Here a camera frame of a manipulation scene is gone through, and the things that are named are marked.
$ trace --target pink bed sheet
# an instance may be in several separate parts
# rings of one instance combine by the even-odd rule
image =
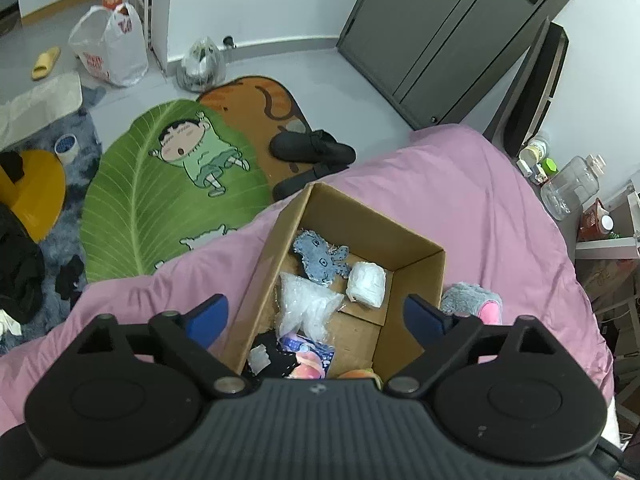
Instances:
[[[411,146],[325,181],[444,247],[445,285],[479,283],[500,294],[507,324],[520,314],[539,317],[611,400],[612,357],[562,236],[520,173],[477,132],[455,125],[421,130]],[[153,276],[89,286],[65,323],[0,358],[0,434],[23,422],[33,385],[99,313],[140,323],[164,310],[186,312],[220,292],[233,319],[283,206],[272,205]]]

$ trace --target blue fluffy rug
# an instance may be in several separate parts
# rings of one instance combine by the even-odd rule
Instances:
[[[46,128],[41,129],[28,139],[9,148],[12,151],[47,150],[53,152],[53,146],[62,135],[74,134],[80,145],[78,156],[65,166],[66,195],[58,221],[47,237],[40,242],[44,256],[45,279],[42,282],[42,307],[31,322],[22,325],[22,335],[15,336],[6,332],[0,336],[0,354],[6,354],[12,348],[31,339],[47,334],[62,323],[70,311],[69,300],[62,300],[56,292],[56,276],[60,267],[78,254],[84,262],[84,250],[80,244],[80,216],[84,205],[84,196],[89,183],[98,171],[102,147],[95,134],[95,126],[87,109],[96,105],[105,93],[104,88],[95,90],[82,87],[82,106]],[[80,277],[78,289],[86,285],[84,273]]]

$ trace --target tape roll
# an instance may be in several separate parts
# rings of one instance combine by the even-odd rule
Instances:
[[[62,162],[62,165],[66,166],[76,158],[80,151],[80,146],[75,135],[65,134],[56,141],[53,151]]]

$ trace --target black shoe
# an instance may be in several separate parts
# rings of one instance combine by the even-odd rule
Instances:
[[[286,178],[282,182],[277,183],[273,186],[273,199],[277,202],[278,200],[282,200],[287,196],[291,196],[294,193],[300,191],[303,187],[306,186],[309,182],[313,182],[314,180],[318,180],[327,175],[331,175],[333,173],[338,173],[340,171],[346,170],[348,166],[346,164],[314,164],[314,166],[303,173],[290,176]]]
[[[356,152],[351,146],[336,142],[324,130],[310,134],[284,130],[271,139],[269,151],[275,158],[285,162],[323,162],[331,166],[353,164],[356,160]]]

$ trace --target white plastic bag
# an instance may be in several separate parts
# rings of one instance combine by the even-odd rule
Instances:
[[[69,46],[89,74],[117,86],[135,85],[149,68],[142,23],[128,3],[91,7],[71,31]]]
[[[278,339],[289,332],[297,332],[302,326],[309,339],[326,342],[325,325],[342,304],[344,295],[288,272],[280,273],[280,285]]]

